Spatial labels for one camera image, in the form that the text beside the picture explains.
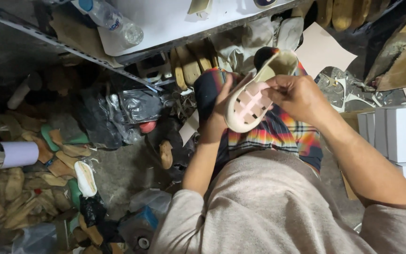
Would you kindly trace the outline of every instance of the bottle label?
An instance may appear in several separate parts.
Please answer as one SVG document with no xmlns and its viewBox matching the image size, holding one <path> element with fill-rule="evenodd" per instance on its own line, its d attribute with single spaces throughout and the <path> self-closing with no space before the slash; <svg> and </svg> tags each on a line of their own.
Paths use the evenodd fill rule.
<svg viewBox="0 0 406 254">
<path fill-rule="evenodd" d="M 117 19 L 116 19 L 116 22 L 115 22 L 112 26 L 110 26 L 109 30 L 110 30 L 110 31 L 114 31 L 114 30 L 117 29 L 119 26 L 120 26 L 120 19 L 117 18 Z"/>
</svg>

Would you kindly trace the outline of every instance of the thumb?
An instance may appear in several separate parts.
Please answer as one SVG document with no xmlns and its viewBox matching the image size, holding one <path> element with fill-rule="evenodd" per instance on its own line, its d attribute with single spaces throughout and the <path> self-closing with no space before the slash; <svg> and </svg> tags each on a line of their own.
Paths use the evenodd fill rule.
<svg viewBox="0 0 406 254">
<path fill-rule="evenodd" d="M 285 100 L 285 96 L 283 94 L 272 88 L 261 90 L 261 94 L 267 96 L 278 106 Z"/>
<path fill-rule="evenodd" d="M 225 84 L 223 85 L 219 95 L 221 95 L 222 97 L 228 96 L 232 85 L 233 85 L 233 76 L 227 73 L 225 76 Z"/>
</svg>

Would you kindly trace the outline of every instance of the beige sweater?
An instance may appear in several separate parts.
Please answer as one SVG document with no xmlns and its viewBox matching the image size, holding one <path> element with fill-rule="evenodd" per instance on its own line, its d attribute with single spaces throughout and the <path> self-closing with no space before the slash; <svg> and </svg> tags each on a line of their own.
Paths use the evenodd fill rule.
<svg viewBox="0 0 406 254">
<path fill-rule="evenodd" d="M 358 235 L 316 174 L 278 151 L 234 159 L 206 198 L 178 191 L 149 253 L 406 253 L 406 210 L 369 206 Z"/>
</svg>

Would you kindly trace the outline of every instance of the bottle cap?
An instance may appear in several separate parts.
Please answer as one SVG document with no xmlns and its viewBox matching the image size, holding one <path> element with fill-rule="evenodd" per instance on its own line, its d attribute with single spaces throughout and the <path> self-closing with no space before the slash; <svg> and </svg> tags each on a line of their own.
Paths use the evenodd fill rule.
<svg viewBox="0 0 406 254">
<path fill-rule="evenodd" d="M 93 0 L 79 0 L 79 6 L 83 10 L 89 11 L 93 8 Z"/>
</svg>

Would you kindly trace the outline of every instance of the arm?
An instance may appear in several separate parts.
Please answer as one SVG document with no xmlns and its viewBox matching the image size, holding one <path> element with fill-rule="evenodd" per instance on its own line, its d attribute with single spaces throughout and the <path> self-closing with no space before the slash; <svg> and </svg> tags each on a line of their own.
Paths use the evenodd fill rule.
<svg viewBox="0 0 406 254">
<path fill-rule="evenodd" d="M 263 94 L 297 121 L 320 130 L 364 206 L 406 209 L 405 177 L 331 107 L 310 76 L 278 75 Z"/>
<path fill-rule="evenodd" d="M 189 166 L 184 173 L 183 189 L 198 192 L 202 197 L 206 193 L 211 181 L 212 172 L 216 165 L 220 139 L 223 131 L 227 128 L 223 118 L 223 111 L 232 83 L 232 76 L 227 75 L 226 82 L 217 96 L 214 110 L 204 124 L 194 157 L 190 160 Z"/>
</svg>

